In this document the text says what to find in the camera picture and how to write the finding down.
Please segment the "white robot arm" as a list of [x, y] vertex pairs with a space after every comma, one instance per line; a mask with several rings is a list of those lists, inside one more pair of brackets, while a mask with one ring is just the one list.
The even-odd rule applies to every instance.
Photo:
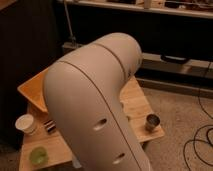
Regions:
[[122, 88], [141, 63], [138, 42], [111, 33], [48, 68], [45, 104], [85, 171], [152, 171], [120, 102]]

